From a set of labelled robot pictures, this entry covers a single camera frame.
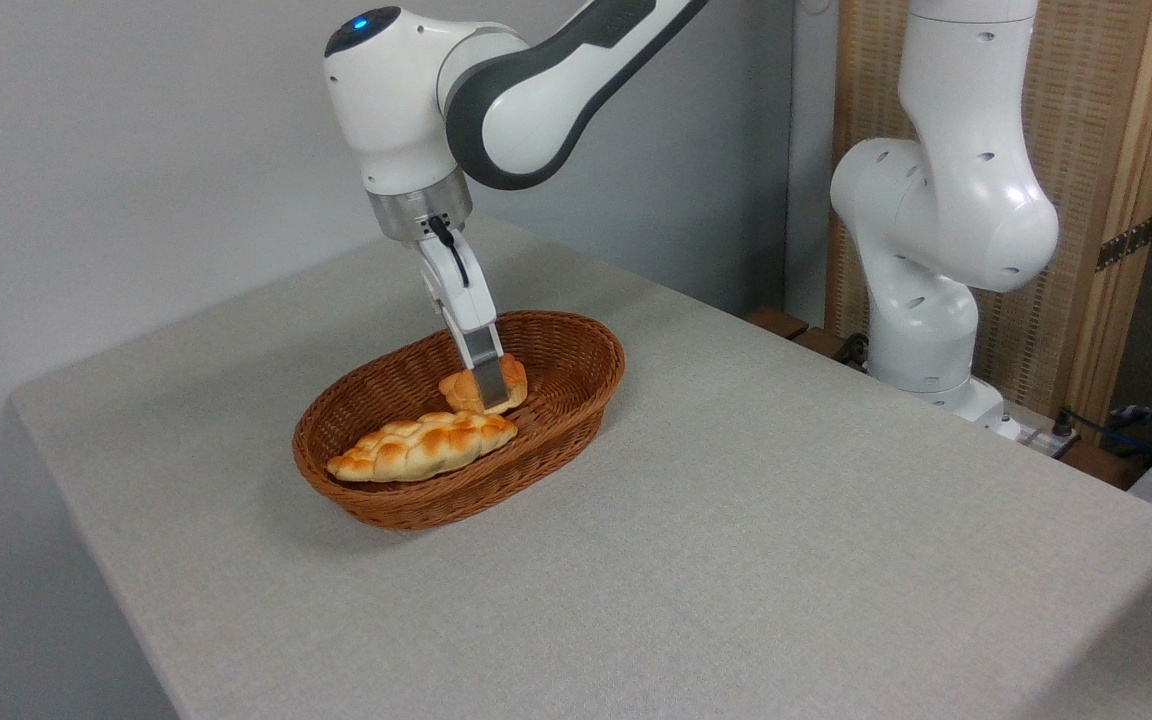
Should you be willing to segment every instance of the table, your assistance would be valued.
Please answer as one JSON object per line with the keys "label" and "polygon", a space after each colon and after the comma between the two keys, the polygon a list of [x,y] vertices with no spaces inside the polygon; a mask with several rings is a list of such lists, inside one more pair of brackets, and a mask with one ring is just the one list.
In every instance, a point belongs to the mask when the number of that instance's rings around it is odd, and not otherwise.
{"label": "table", "polygon": [[500,310],[627,373],[567,467],[362,525],[291,462],[341,374],[439,328],[397,243],[13,395],[181,717],[1152,717],[1152,506],[526,232]]}

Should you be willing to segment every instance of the robotic arm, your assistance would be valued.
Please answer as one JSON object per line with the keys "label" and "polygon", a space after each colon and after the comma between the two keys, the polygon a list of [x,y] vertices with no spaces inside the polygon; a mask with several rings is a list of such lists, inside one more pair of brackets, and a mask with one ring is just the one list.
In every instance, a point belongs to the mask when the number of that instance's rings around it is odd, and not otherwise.
{"label": "robotic arm", "polygon": [[[484,400],[505,387],[495,306],[461,234],[472,210],[463,173],[500,190],[552,177],[602,103],[707,1],[590,0],[535,47],[498,23],[399,8],[361,14],[329,38],[326,79],[372,209],[388,237],[419,250]],[[968,286],[1020,287],[1056,243],[1020,122],[1036,9],[910,0],[900,94],[923,143],[862,142],[831,192],[867,275],[870,373],[990,427],[1002,404],[970,379]]]}
{"label": "robotic arm", "polygon": [[399,8],[340,26],[324,71],[385,236],[415,247],[430,296],[485,406],[505,400],[495,305],[462,236],[462,168],[505,190],[539,184],[585,123],[708,0],[593,0],[528,47],[498,23]]}
{"label": "robotic arm", "polygon": [[831,188],[867,281],[869,373],[1009,435],[1002,397],[972,378],[969,287],[1015,290],[1056,249],[1020,116],[1037,5],[910,0],[899,90],[922,142],[861,142]]}

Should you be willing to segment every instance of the black cable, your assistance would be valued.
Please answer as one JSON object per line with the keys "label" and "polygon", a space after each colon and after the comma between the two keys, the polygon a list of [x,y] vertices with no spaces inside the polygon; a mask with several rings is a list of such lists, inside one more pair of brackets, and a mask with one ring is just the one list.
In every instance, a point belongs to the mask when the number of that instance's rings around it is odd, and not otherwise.
{"label": "black cable", "polygon": [[1102,435],[1112,439],[1112,441],[1121,442],[1123,445],[1128,445],[1128,446],[1132,446],[1132,447],[1138,447],[1138,448],[1140,448],[1140,450],[1151,450],[1152,452],[1152,445],[1151,444],[1138,441],[1138,439],[1135,439],[1135,438],[1129,438],[1129,437],[1126,437],[1126,435],[1120,435],[1120,433],[1114,432],[1114,430],[1102,427],[1102,425],[1093,423],[1092,420],[1089,420],[1087,418],[1084,418],[1084,416],[1082,416],[1082,415],[1075,414],[1074,410],[1069,409],[1069,407],[1066,407],[1064,409],[1062,409],[1061,414],[1062,415],[1069,415],[1070,418],[1074,418],[1074,419],[1078,420],[1079,423],[1082,423],[1084,425],[1087,425],[1087,427],[1090,427],[1092,430],[1096,430],[1096,432],[1101,433]]}
{"label": "black cable", "polygon": [[465,272],[465,264],[461,260],[461,253],[456,251],[456,236],[453,236],[452,232],[447,229],[447,223],[438,215],[431,215],[429,228],[434,232],[439,242],[442,242],[448,250],[452,250],[452,258],[456,259],[456,266],[461,270],[461,281],[465,283],[463,287],[470,287],[470,274]]}

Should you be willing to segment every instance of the wicker basket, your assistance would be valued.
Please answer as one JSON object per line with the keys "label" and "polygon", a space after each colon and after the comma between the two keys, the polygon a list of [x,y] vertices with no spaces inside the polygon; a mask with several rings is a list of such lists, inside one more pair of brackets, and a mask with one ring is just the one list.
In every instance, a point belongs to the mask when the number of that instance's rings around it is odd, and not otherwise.
{"label": "wicker basket", "polygon": [[326,461],[388,420],[447,411],[438,381],[462,369],[447,331],[372,359],[305,410],[291,440],[296,465],[321,495],[369,525],[417,530],[484,511],[553,473],[584,450],[626,373],[626,351],[601,323],[581,314],[500,316],[500,342],[526,369],[525,404],[509,445],[450,473],[416,483],[343,483]]}

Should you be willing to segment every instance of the bread roll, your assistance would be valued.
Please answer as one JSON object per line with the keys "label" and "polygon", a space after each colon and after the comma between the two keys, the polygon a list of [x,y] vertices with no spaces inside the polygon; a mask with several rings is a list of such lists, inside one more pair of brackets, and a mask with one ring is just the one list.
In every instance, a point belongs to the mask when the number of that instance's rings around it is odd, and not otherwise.
{"label": "bread roll", "polygon": [[517,425],[500,415],[426,414],[362,437],[344,455],[328,460],[328,471],[353,483],[425,480],[475,462],[517,433]]}
{"label": "bread roll", "polygon": [[483,407],[479,384],[473,380],[472,370],[461,370],[460,373],[445,377],[444,381],[438,384],[438,392],[447,397],[447,404],[452,406],[452,410],[472,410],[484,415],[503,414],[511,407],[522,406],[526,400],[526,371],[515,356],[506,353],[500,356],[500,374],[503,377],[503,388],[509,395],[500,406],[486,409]]}

